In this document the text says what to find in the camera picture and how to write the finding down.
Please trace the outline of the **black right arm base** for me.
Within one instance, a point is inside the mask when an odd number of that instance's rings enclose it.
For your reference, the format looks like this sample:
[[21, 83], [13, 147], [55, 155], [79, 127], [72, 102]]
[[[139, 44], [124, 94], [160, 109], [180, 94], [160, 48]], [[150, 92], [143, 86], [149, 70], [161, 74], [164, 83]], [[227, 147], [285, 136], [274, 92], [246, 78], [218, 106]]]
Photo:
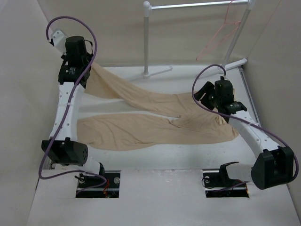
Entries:
[[227, 167], [237, 161], [222, 164], [218, 169], [203, 170], [202, 186], [206, 198], [249, 198], [247, 182], [230, 179]]

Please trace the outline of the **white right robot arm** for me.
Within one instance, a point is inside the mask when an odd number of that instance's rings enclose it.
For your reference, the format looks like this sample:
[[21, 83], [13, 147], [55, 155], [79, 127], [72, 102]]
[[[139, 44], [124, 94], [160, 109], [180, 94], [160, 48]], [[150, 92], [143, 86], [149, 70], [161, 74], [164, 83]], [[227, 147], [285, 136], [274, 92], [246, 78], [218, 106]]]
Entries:
[[198, 92], [192, 92], [192, 98], [204, 110], [223, 117], [251, 148], [256, 161], [250, 176], [257, 188], [264, 190], [293, 180], [294, 152], [272, 140], [272, 134], [258, 126], [247, 108], [234, 100], [229, 80], [208, 81]]

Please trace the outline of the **beige trousers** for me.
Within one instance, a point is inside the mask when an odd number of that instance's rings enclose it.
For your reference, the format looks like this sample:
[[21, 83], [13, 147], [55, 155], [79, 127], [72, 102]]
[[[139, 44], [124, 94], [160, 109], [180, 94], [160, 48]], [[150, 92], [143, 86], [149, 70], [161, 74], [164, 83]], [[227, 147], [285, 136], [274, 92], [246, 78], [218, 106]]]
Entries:
[[221, 116], [197, 106], [191, 93], [147, 91], [97, 64], [92, 65], [85, 93], [123, 100], [140, 110], [79, 119], [78, 141], [96, 149], [129, 151], [158, 144], [216, 144], [238, 136]]

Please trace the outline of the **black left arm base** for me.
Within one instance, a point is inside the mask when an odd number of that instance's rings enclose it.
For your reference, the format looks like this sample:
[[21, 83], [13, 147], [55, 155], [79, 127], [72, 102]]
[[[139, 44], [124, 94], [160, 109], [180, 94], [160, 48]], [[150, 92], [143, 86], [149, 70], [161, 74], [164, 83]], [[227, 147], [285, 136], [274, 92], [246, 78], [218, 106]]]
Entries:
[[101, 175], [106, 179], [97, 176], [80, 173], [75, 176], [78, 180], [76, 198], [119, 198], [119, 187], [121, 171], [104, 170], [101, 167]]

